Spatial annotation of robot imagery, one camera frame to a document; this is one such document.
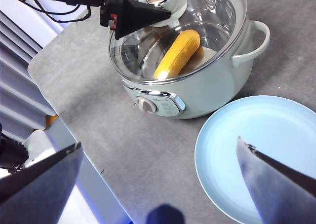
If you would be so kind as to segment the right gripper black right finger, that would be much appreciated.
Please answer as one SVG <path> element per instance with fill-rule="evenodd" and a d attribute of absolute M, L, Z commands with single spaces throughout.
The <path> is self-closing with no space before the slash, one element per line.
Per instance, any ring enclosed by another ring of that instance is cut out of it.
<path fill-rule="evenodd" d="M 265 224 L 314 224 L 316 180 L 258 151 L 237 138 L 241 173 Z"/>

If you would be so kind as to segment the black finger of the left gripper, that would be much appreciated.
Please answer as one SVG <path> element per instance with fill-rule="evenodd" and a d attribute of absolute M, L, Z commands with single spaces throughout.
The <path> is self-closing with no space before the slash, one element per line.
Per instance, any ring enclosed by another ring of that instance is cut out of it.
<path fill-rule="evenodd" d="M 115 39 L 170 18 L 171 11 L 136 0 L 114 0 Z"/>

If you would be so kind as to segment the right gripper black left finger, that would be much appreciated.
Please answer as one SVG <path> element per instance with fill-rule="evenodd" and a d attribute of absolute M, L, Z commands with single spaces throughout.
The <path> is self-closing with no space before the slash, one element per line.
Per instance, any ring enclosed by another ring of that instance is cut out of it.
<path fill-rule="evenodd" d="M 56 224 L 77 182 L 83 149 L 76 142 L 0 181 L 2 224 Z"/>

